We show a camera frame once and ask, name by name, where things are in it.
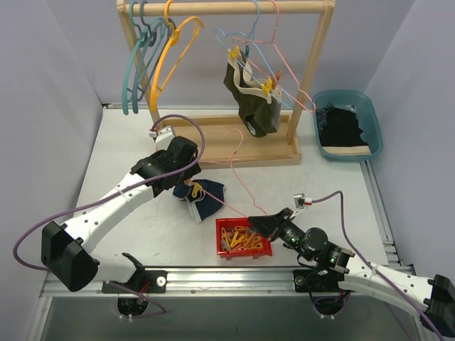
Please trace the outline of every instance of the white wall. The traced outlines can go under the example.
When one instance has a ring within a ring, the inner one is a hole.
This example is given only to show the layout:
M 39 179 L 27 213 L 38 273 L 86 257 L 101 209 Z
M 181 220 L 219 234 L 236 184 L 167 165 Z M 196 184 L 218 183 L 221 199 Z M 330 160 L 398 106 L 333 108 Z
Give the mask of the white wall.
M 400 256 L 455 281 L 455 2 L 416 0 L 366 93 L 384 138 L 373 162 Z
M 102 103 L 121 102 L 129 50 L 119 23 L 115 0 L 47 0 Z M 338 0 L 311 93 L 336 88 L 363 91 L 392 42 L 414 0 Z M 215 39 L 215 28 L 249 32 L 253 16 L 202 17 L 205 29 L 179 65 L 159 104 L 230 105 L 232 95 L 223 85 L 226 51 Z M 316 27 L 317 15 L 282 16 L 278 46 L 301 77 Z M 263 16 L 257 38 L 271 36 L 273 16 Z M 167 68 L 186 45 L 192 27 L 182 32 Z M 275 68 L 284 69 L 273 50 L 266 50 Z M 295 82 L 284 74 L 282 84 L 291 94 Z
M 12 257 L 35 222 L 75 202 L 101 106 L 44 0 L 0 11 L 0 330 L 25 340 L 45 274 Z M 40 264 L 40 234 L 21 255 Z

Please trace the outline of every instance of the teal plastic tray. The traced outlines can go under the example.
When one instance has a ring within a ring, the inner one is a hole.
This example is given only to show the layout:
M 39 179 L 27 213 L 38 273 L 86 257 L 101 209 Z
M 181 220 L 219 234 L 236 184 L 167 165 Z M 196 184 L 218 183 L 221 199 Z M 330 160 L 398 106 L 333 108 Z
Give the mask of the teal plastic tray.
M 382 151 L 382 135 L 376 118 L 375 108 L 370 98 L 366 94 L 354 90 L 327 90 L 316 94 L 313 97 L 316 108 L 323 108 L 328 103 L 332 103 L 340 109 L 347 109 L 355 112 L 358 118 L 358 124 L 363 133 L 360 137 L 368 143 L 370 155 L 341 156 L 328 153 L 321 146 L 319 139 L 318 123 L 314 115 L 314 128 L 316 130 L 316 140 L 318 141 L 319 150 L 324 158 L 332 161 L 364 161 L 374 158 Z

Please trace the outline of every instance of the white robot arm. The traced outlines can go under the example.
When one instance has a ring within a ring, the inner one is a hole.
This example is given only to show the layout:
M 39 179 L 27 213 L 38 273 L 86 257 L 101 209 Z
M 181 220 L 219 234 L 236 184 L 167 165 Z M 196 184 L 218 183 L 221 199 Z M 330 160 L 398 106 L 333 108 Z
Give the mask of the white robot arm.
M 182 173 L 173 173 L 195 159 L 198 152 L 195 143 L 175 137 L 171 127 L 163 128 L 153 137 L 158 151 L 140 160 L 104 197 L 113 193 L 119 193 L 118 196 L 61 225 L 50 222 L 43 228 L 41 261 L 70 291 L 78 291 L 93 280 L 117 281 L 137 290 L 147 280 L 144 267 L 133 256 L 121 254 L 99 259 L 93 250 L 129 213 L 200 172 L 195 164 Z M 130 189 L 131 185 L 163 174 L 168 176 Z M 455 337 L 455 288 L 449 279 L 440 275 L 433 279 L 410 276 L 373 264 L 329 242 L 322 229 L 302 231 L 292 222 L 293 218 L 293 211 L 285 208 L 276 215 L 248 220 L 262 236 L 271 241 L 281 239 L 307 261 L 316 261 L 315 270 L 326 271 L 320 277 L 331 287 L 364 293 L 416 317 L 421 315 L 419 311 L 424 312 L 423 326 L 429 328 L 429 320 L 443 336 Z
M 326 287 L 338 287 L 369 295 L 407 311 L 427 329 L 455 337 L 455 288 L 443 276 L 411 276 L 386 266 L 374 264 L 328 240 L 318 227 L 302 231 L 293 222 L 293 211 L 283 209 L 276 215 L 248 217 L 253 227 L 272 242 L 281 239 L 284 246 L 296 251 L 307 261 L 315 261 L 313 273 L 323 273 L 319 280 Z M 296 280 L 301 286 L 305 278 Z
M 182 173 L 175 172 L 195 160 L 198 148 L 188 139 L 175 137 L 171 127 L 160 130 L 156 136 L 156 149 L 157 152 L 138 161 L 103 198 L 115 193 L 118 196 L 61 225 L 52 221 L 43 228 L 41 261 L 70 291 L 79 291 L 93 280 L 126 283 L 136 272 L 142 271 L 141 264 L 129 254 L 100 259 L 93 250 L 129 213 L 163 190 L 200 172 L 198 164 Z M 168 176 L 146 182 L 146 179 L 163 174 Z M 146 183 L 130 188 L 140 182 Z

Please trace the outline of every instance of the pink wire hanger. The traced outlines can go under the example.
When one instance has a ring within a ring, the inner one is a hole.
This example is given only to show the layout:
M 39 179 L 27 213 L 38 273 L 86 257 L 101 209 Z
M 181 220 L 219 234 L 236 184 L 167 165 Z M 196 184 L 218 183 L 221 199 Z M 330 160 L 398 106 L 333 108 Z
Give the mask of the pink wire hanger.
M 279 7 L 276 3 L 275 0 L 269 0 L 271 2 L 273 2 L 273 4 L 275 5 L 275 7 L 277 8 L 277 21 L 275 21 L 275 27 L 274 27 L 274 30 L 273 30 L 273 36 L 272 36 L 272 39 L 271 41 L 264 41 L 264 40 L 252 40 L 252 39 L 247 39 L 247 40 L 243 40 L 241 38 L 233 38 L 232 39 L 232 43 L 234 43 L 235 40 L 238 40 L 238 41 L 241 41 L 242 43 L 246 44 L 246 43 L 259 43 L 259 44 L 272 44 L 274 47 L 275 47 L 275 50 L 277 51 L 279 57 L 282 59 L 283 63 L 286 65 L 286 68 L 287 70 L 289 71 L 289 73 L 291 74 L 291 76 L 294 78 L 294 80 L 296 81 L 297 83 L 297 87 L 299 88 L 299 92 L 302 93 L 303 95 L 305 95 L 306 98 L 308 98 L 308 100 L 311 102 L 312 106 L 313 106 L 313 109 L 308 109 L 307 107 L 305 107 L 305 105 L 303 105 L 300 101 L 298 101 L 295 97 L 293 97 L 291 94 L 289 94 L 289 96 L 297 103 L 299 104 L 302 108 L 304 108 L 305 110 L 307 110 L 308 112 L 310 113 L 314 113 L 316 111 L 316 105 L 314 104 L 314 101 L 313 99 L 304 91 L 300 88 L 300 84 L 299 84 L 299 80 L 297 79 L 297 76 L 294 74 L 294 72 L 292 71 L 292 69 L 289 67 L 289 64 L 287 63 L 287 61 L 284 59 L 281 51 L 279 50 L 277 44 L 276 44 L 276 38 L 277 38 L 277 30 L 278 30 L 278 23 L 279 23 Z M 278 83 L 278 80 L 276 79 L 275 75 L 272 74 L 272 76 L 268 75 L 267 73 L 265 73 L 262 69 L 260 69 L 257 65 L 255 65 L 253 63 L 252 60 L 250 60 L 249 58 L 246 58 L 248 60 L 248 62 L 253 65 L 257 70 L 259 70 L 263 75 L 265 75 L 266 77 L 273 77 L 273 79 L 275 79 L 275 81 Z
M 255 196 L 253 195 L 253 193 L 251 192 L 251 190 L 248 188 L 247 184 L 244 182 L 244 180 L 240 177 L 240 175 L 237 173 L 237 171 L 234 169 L 234 165 L 232 164 L 234 162 L 234 157 L 235 157 L 235 154 L 237 154 L 237 152 L 239 151 L 241 145 L 243 144 L 243 133 L 239 130 L 239 129 L 231 129 L 229 130 L 225 136 L 229 135 L 230 133 L 232 133 L 233 131 L 237 131 L 239 134 L 240 134 L 240 142 L 237 146 L 237 148 L 235 149 L 234 153 L 232 154 L 231 158 L 227 161 L 227 162 L 216 162 L 216 161 L 200 161 L 201 163 L 229 163 L 229 166 L 230 166 L 230 169 L 234 172 L 235 176 L 237 177 L 237 179 L 240 181 L 240 183 L 242 184 L 242 186 L 246 189 L 246 191 L 248 192 L 248 194 L 250 195 L 250 197 L 252 198 L 253 200 L 253 206 L 255 206 L 256 208 L 258 208 L 259 210 L 261 210 L 265 215 L 268 215 L 267 212 L 262 208 L 260 207 L 257 203 L 256 203 L 256 198 Z M 221 201 L 220 199 L 216 198 L 214 195 L 210 194 L 209 192 L 205 191 L 203 189 L 203 192 L 205 192 L 205 194 L 208 194 L 209 196 L 211 196 L 213 199 L 217 200 L 218 202 L 221 202 L 222 204 L 224 204 L 226 207 L 229 207 L 231 210 L 237 212 L 238 214 L 240 215 L 243 215 L 244 217 L 246 217 L 246 215 L 244 213 L 242 213 L 241 211 L 239 210 L 236 210 L 234 207 L 226 204 L 225 202 Z

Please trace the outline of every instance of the red tray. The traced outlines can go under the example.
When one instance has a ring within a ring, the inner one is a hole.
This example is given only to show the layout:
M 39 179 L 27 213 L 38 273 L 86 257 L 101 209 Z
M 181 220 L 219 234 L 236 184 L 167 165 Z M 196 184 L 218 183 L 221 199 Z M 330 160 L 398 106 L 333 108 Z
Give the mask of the red tray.
M 216 219 L 216 250 L 217 254 L 221 258 L 226 258 L 228 261 L 233 257 L 245 257 L 252 256 L 253 259 L 259 258 L 260 256 L 272 255 L 272 247 L 268 239 L 262 237 L 262 249 L 256 250 L 241 250 L 241 251 L 223 251 L 221 247 L 221 228 L 228 227 L 234 228 L 236 226 L 252 227 L 252 224 L 247 218 L 222 218 Z

